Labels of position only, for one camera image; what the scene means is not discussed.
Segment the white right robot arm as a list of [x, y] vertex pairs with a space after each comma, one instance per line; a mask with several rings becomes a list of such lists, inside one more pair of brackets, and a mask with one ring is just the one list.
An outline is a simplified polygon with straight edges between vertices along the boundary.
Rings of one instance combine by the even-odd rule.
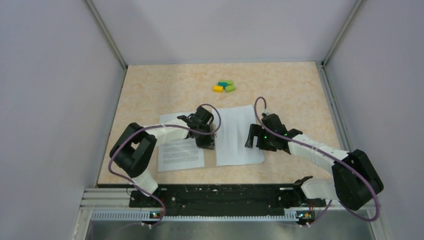
[[367, 154], [356, 149], [348, 152], [317, 142], [302, 131], [288, 130], [278, 115], [263, 114], [261, 124], [249, 126], [246, 148], [284, 151], [304, 158], [324, 169], [332, 178], [304, 177], [293, 200], [307, 206], [313, 199], [336, 200], [349, 210], [357, 211], [384, 190], [384, 184]]

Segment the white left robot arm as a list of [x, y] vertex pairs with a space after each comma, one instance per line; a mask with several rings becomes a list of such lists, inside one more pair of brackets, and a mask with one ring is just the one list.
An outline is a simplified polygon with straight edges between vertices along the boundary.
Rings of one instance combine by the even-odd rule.
[[214, 127], [214, 114], [206, 106], [201, 104], [195, 112], [161, 124], [141, 126], [130, 123], [110, 150], [108, 171], [127, 180], [141, 192], [141, 200], [147, 206], [160, 204], [161, 210], [165, 211], [165, 203], [157, 191], [159, 185], [148, 171], [153, 151], [157, 146], [186, 139], [194, 139], [198, 149], [213, 150], [219, 128]]

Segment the printed white paper sheet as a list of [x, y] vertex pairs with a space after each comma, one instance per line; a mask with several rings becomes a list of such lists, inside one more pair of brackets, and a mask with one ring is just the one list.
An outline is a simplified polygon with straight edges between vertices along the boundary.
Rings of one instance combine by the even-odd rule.
[[174, 140], [158, 147], [159, 172], [205, 167], [204, 150], [193, 138]]

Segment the white paper sheet stack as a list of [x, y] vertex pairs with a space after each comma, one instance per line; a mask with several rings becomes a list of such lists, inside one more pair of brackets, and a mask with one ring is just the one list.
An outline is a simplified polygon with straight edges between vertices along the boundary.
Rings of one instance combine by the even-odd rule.
[[216, 132], [216, 165], [239, 166], [261, 164], [265, 161], [262, 150], [245, 147], [251, 124], [256, 123], [252, 105], [219, 108], [221, 125]]

